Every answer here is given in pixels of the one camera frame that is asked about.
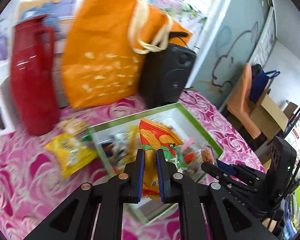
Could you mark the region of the black speaker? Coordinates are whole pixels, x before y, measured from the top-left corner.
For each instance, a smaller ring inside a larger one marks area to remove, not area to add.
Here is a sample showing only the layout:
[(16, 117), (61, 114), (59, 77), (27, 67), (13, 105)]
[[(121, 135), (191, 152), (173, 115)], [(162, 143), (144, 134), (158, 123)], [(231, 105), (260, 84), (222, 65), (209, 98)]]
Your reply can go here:
[(169, 43), (166, 50), (146, 56), (138, 93), (148, 109), (179, 100), (191, 74), (196, 53), (187, 46)]

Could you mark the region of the green cardboard box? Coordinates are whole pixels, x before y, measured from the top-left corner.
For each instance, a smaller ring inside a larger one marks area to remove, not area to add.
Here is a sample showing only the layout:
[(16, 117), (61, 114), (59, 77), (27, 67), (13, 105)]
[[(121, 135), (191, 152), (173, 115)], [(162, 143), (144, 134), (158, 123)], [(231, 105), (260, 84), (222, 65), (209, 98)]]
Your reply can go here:
[[(203, 162), (200, 153), (202, 147), (210, 146), (215, 160), (223, 153), (222, 148), (190, 112), (180, 103), (174, 103), (89, 127), (99, 156), (111, 177), (122, 173), (125, 165), (134, 161), (137, 151), (142, 149), (139, 131), (142, 118), (167, 126), (181, 139), (183, 144), (176, 150), (176, 157), (180, 161), (177, 171), (196, 182), (205, 176), (200, 167)], [(160, 194), (157, 200), (142, 194), (139, 204), (128, 206), (134, 217), (144, 224), (157, 219), (172, 207), (173, 204), (161, 202)]]

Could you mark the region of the red thermos jug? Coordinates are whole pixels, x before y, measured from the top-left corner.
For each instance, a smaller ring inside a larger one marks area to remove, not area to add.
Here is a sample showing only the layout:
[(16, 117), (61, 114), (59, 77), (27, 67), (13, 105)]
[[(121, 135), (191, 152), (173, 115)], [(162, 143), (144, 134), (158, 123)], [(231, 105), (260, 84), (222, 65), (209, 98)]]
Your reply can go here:
[(52, 79), (55, 30), (43, 25), (47, 14), (18, 23), (10, 67), (13, 98), (21, 121), (31, 135), (43, 135), (59, 121)]

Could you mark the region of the orange tote bag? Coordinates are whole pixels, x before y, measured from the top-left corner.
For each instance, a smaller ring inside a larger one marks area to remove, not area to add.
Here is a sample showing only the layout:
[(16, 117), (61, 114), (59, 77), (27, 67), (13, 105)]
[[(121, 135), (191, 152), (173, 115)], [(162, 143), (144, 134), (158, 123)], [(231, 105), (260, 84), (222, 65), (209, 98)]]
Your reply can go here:
[(61, 76), (71, 107), (107, 105), (136, 93), (148, 53), (185, 29), (146, 0), (84, 0), (66, 39)]

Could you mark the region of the orange snack packet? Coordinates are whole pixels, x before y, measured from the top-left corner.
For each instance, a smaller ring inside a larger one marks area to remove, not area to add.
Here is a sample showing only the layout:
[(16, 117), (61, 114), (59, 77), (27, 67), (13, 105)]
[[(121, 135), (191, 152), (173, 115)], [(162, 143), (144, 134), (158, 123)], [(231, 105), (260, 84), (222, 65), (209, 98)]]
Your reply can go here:
[(180, 161), (176, 157), (176, 150), (183, 142), (167, 126), (148, 119), (140, 119), (139, 131), (141, 146), (145, 153), (142, 194), (157, 200), (159, 198), (157, 150), (163, 150), (165, 159), (179, 167)]

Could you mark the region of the orange chair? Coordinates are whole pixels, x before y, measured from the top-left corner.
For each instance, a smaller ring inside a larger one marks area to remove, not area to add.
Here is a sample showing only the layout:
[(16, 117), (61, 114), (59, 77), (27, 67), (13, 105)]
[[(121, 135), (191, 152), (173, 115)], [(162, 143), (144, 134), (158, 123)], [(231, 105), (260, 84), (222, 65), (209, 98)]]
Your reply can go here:
[(234, 115), (247, 130), (253, 139), (256, 139), (261, 130), (251, 120), (250, 114), (252, 112), (249, 107), (249, 95), (252, 85), (252, 70), (251, 65), (246, 63), (241, 77), (230, 96), (230, 99), (226, 103), (227, 110)]

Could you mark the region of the blue bag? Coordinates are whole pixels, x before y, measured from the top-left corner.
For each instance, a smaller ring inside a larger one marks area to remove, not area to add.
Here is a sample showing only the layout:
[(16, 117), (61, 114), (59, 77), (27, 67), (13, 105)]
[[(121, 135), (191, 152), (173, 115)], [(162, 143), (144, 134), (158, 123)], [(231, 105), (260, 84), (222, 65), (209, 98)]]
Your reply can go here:
[(279, 76), (281, 72), (277, 70), (264, 72), (260, 64), (252, 65), (251, 70), (252, 83), (249, 100), (253, 103), (257, 103), (269, 80), (273, 80), (275, 77)]

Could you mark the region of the beige cookie packet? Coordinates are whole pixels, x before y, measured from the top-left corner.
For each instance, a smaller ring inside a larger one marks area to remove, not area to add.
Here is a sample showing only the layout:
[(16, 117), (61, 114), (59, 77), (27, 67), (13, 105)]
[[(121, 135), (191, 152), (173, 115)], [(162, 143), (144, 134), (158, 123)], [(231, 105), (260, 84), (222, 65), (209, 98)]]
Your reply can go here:
[(58, 124), (58, 128), (63, 132), (76, 136), (88, 128), (88, 123), (80, 118), (71, 117)]

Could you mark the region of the pink clear nut packet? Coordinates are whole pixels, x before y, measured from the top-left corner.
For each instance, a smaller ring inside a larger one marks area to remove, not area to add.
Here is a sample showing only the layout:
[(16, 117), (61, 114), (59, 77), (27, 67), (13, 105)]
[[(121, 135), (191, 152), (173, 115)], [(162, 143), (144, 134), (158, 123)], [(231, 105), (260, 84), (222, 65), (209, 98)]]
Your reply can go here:
[(216, 160), (210, 146), (203, 146), (200, 153), (204, 163), (210, 163), (212, 165), (216, 164)]

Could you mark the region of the yellow snack bag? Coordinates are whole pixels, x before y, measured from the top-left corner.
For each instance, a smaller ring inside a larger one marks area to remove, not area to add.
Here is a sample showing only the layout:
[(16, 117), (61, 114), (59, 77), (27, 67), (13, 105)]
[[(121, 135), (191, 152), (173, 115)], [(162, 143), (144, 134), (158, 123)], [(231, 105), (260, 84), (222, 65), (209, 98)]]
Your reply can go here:
[(68, 133), (53, 137), (44, 148), (57, 158), (63, 178), (68, 178), (98, 157), (95, 149)]

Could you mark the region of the white product box with cup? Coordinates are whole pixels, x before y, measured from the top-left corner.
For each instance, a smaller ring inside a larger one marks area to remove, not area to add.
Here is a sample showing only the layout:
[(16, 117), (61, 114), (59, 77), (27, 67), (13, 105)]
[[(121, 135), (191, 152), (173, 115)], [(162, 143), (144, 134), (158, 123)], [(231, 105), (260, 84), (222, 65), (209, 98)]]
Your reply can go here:
[(19, 116), (14, 104), (10, 78), (0, 78), (0, 136), (14, 133)]

